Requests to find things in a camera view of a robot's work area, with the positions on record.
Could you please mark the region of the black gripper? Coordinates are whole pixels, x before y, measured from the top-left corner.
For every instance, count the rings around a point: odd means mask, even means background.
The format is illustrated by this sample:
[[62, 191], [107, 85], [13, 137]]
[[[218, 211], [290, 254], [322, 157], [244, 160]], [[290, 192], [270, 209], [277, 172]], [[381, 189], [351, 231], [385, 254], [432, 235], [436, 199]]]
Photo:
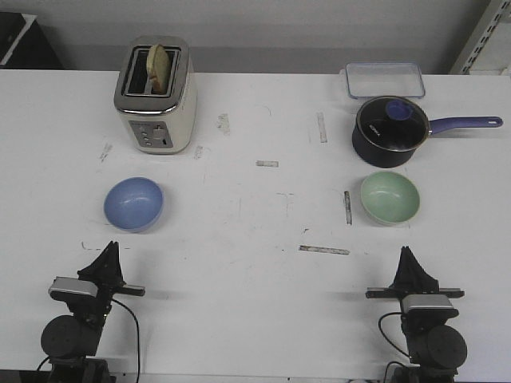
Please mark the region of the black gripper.
[[143, 297], [143, 286], [125, 283], [120, 263], [119, 243], [110, 241], [107, 247], [87, 267], [77, 272], [80, 280], [93, 282], [98, 287], [96, 298], [79, 298], [67, 302], [69, 311], [88, 324], [104, 324], [112, 308], [115, 294]]
[[402, 332], [407, 339], [428, 334], [434, 328], [444, 326], [444, 331], [455, 339], [463, 339], [453, 327], [446, 325], [459, 315], [451, 300], [463, 298], [460, 288], [440, 288], [438, 292], [399, 291], [395, 288], [439, 288], [438, 280], [425, 272], [408, 246], [401, 248], [393, 288], [368, 287], [365, 296], [369, 299], [398, 300], [400, 311], [394, 313], [402, 320]]

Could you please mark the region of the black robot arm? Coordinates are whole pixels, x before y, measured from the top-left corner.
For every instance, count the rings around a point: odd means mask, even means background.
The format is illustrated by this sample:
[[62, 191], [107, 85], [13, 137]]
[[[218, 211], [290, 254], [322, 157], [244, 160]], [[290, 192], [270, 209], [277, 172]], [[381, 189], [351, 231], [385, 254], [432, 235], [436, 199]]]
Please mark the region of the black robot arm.
[[111, 241], [98, 257], [77, 272], [76, 278], [57, 276], [49, 296], [64, 302], [70, 313], [52, 319], [41, 335], [41, 347], [51, 364], [48, 382], [115, 382], [108, 362], [96, 358], [112, 304], [133, 311], [115, 299], [117, 294], [142, 297], [143, 286], [123, 278], [119, 243]]
[[[459, 288], [441, 288], [437, 279], [427, 274], [408, 246], [401, 249], [398, 268], [388, 287], [369, 287], [369, 299], [395, 299], [400, 310], [378, 319], [384, 339], [408, 360], [408, 364], [390, 361], [384, 382], [454, 382], [458, 367], [465, 363], [467, 344], [462, 335], [447, 322], [459, 315], [451, 300], [462, 298]], [[397, 315], [407, 350], [392, 342], [382, 328], [384, 318]]]

